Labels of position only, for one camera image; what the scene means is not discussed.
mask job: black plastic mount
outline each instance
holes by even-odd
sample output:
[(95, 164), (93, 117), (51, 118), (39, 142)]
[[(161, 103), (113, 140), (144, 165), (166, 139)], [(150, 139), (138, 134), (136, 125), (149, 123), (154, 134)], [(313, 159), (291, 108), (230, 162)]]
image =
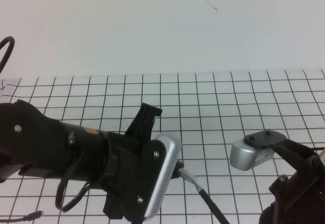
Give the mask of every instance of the black plastic mount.
[(178, 173), (178, 170), (181, 169), (181, 168), (184, 168), (184, 163), (181, 162), (181, 161), (177, 161), (175, 169), (174, 169), (173, 174), (172, 174), (172, 179), (176, 179), (176, 178), (180, 177), (180, 175)]
[[(119, 158), (119, 169), (114, 179), (106, 186), (103, 183), (107, 191), (103, 212), (110, 219), (125, 216), (132, 223), (142, 223), (144, 220), (166, 156), (163, 144), (150, 140), (155, 118), (161, 116), (161, 112), (161, 109), (143, 103), (124, 136), (108, 133), (110, 155)], [(158, 158), (154, 157), (155, 151), (159, 152)]]
[(244, 142), (255, 149), (268, 149), (286, 140), (286, 136), (272, 130), (264, 130), (244, 137)]
[(276, 199), (270, 207), (273, 223), (323, 224), (325, 166), (317, 153), (291, 140), (272, 146), (272, 149), (296, 170), (290, 178), (280, 176), (269, 188)]

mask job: silver metal casing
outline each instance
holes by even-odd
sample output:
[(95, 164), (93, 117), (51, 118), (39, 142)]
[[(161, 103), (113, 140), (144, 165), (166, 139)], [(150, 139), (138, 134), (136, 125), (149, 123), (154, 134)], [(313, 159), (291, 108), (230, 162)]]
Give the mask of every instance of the silver metal casing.
[(174, 135), (160, 133), (155, 139), (164, 144), (166, 157), (144, 215), (145, 220), (149, 220), (157, 215), (182, 149), (182, 142)]
[(238, 170), (247, 171), (271, 159), (274, 153), (272, 149), (255, 149), (245, 144), (243, 140), (237, 140), (230, 152), (230, 165)]

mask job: screw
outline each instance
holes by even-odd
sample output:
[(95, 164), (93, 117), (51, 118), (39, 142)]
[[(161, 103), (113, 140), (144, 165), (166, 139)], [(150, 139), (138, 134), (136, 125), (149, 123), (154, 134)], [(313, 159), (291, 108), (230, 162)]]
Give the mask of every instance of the screw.
[(288, 179), (288, 176), (283, 174), (282, 176), (279, 177), (280, 182), (285, 182)]
[(140, 196), (138, 196), (138, 204), (141, 204), (142, 202), (143, 202), (143, 199)]
[(20, 125), (15, 125), (14, 127), (16, 132), (20, 132), (21, 131), (21, 126)]
[(68, 136), (68, 143), (69, 144), (74, 144), (75, 143), (75, 133), (74, 132), (71, 132)]
[(154, 151), (153, 152), (153, 157), (158, 158), (159, 157), (159, 152), (158, 151)]
[(325, 201), (325, 195), (322, 191), (319, 191), (319, 196), (321, 200)]

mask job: black cable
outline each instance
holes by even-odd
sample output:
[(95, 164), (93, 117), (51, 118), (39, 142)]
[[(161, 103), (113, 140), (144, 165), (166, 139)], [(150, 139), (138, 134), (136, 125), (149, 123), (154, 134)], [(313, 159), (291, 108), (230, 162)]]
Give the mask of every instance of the black cable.
[(12, 50), (14, 49), (15, 46), (15, 39), (11, 36), (8, 36), (6, 38), (4, 38), (1, 42), (0, 42), (0, 50), (7, 44), (9, 43), (9, 46), (5, 52), (5, 55), (3, 56), (1, 62), (0, 62), (0, 73), (2, 72), (2, 70), (5, 68), (5, 65), (7, 64), (7, 61), (9, 60), (9, 57), (11, 55)]
[(83, 152), (80, 154), (79, 158), (77, 158), (74, 162), (70, 164), (69, 168), (67, 169), (64, 176), (62, 177), (59, 186), (57, 187), (56, 197), (55, 197), (55, 207), (62, 212), (67, 212), (71, 210), (73, 207), (75, 207), (76, 204), (80, 202), (82, 197), (90, 189), (90, 182), (88, 181), (83, 185), (79, 193), (69, 203), (63, 206), (64, 193), (68, 186), (68, 182), (71, 176), (74, 174), (75, 169), (78, 167), (82, 157), (83, 157)]
[(18, 219), (8, 219), (8, 220), (4, 220), (4, 219), (0, 219), (0, 223), (13, 223), (13, 222), (20, 222), (20, 221), (31, 221), (31, 220), (36, 220), (38, 218), (40, 218), (43, 215), (42, 211), (35, 211), (31, 214), (28, 214), (26, 216), (23, 216), (22, 218), (18, 218)]
[(203, 189), (199, 191), (200, 196), (204, 200), (204, 202), (209, 206), (209, 209), (214, 214), (214, 216), (218, 219), (220, 224), (229, 224), (228, 220), (225, 218), (223, 213), (220, 211), (218, 206), (212, 201), (208, 193)]
[(314, 147), (314, 148), (310, 148), (311, 150), (324, 150), (325, 147)]

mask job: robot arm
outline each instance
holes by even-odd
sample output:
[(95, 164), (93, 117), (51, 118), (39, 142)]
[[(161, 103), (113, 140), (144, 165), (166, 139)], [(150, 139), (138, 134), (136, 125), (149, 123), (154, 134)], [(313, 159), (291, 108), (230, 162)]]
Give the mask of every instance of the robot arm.
[[(63, 212), (90, 188), (103, 189), (110, 219), (142, 223), (157, 214), (175, 166), (182, 167), (179, 139), (161, 133), (150, 140), (160, 115), (161, 109), (142, 104), (122, 135), (61, 123), (25, 101), (0, 104), (0, 180), (18, 170), (21, 176), (61, 179), (55, 205)], [(69, 180), (86, 183), (63, 205)]]
[(263, 211), (259, 224), (324, 223), (325, 165), (313, 149), (280, 133), (263, 131), (235, 142), (230, 163), (235, 168), (248, 170), (268, 160), (275, 152), (296, 172), (291, 178), (280, 176), (270, 186), (275, 202)]

